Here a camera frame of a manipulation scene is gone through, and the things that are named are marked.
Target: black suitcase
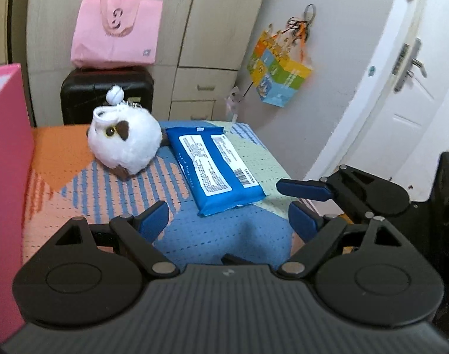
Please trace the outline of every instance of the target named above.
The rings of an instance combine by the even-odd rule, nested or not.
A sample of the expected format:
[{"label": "black suitcase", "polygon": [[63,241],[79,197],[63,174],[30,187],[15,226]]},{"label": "black suitcase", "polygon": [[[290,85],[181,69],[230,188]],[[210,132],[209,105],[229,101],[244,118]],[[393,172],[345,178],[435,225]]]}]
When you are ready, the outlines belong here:
[{"label": "black suitcase", "polygon": [[124,100],[141,104],[151,112],[154,79],[142,67],[111,70],[75,69],[61,87],[61,106],[64,125],[89,124],[93,109],[108,105],[106,92],[113,85],[124,90]]}]

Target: white plush toy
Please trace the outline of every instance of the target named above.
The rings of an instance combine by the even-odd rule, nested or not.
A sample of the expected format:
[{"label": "white plush toy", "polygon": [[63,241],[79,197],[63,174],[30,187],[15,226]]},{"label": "white plush toy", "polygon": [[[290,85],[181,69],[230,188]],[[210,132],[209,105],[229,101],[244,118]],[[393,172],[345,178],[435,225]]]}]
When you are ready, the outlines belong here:
[{"label": "white plush toy", "polygon": [[88,146],[95,157],[121,179],[144,169],[162,141],[162,130],[147,109],[129,106],[124,92],[113,86],[106,99],[113,106],[93,110],[88,129]]}]

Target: colorful bedsheet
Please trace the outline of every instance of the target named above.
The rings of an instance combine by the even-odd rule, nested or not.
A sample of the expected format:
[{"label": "colorful bedsheet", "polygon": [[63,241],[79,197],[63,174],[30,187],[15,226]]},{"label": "colorful bedsheet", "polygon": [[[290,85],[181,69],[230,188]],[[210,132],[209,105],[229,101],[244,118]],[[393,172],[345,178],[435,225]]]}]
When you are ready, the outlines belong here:
[{"label": "colorful bedsheet", "polygon": [[122,182],[89,151],[87,125],[35,129],[25,203],[24,261],[71,217],[107,223],[123,213],[138,215],[159,200],[169,206],[169,224],[154,245],[181,268],[191,262],[218,264],[225,253],[277,266],[290,257],[292,247],[301,246],[287,220],[293,199],[275,189],[275,183],[288,175],[248,125],[204,121],[161,125],[223,126],[267,197],[253,205],[199,217],[169,147],[160,148],[145,171]]}]

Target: cabinet drawer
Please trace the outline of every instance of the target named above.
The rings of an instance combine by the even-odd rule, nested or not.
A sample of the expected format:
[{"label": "cabinet drawer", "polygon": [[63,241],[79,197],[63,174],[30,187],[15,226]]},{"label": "cabinet drawer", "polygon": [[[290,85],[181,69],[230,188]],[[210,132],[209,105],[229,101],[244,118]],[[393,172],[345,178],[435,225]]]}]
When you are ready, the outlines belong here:
[{"label": "cabinet drawer", "polygon": [[214,101],[172,102],[170,120],[211,120]]},{"label": "cabinet drawer", "polygon": [[238,72],[231,70],[178,68],[172,101],[213,101],[225,98]]}]

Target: pink binder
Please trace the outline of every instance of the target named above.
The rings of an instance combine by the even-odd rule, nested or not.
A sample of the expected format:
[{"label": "pink binder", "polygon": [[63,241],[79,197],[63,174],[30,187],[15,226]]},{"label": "pink binder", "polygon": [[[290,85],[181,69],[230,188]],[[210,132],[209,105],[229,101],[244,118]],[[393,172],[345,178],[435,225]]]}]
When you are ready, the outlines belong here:
[{"label": "pink binder", "polygon": [[11,283],[22,262],[24,200],[33,152],[21,65],[0,66],[0,342],[23,324]]}]

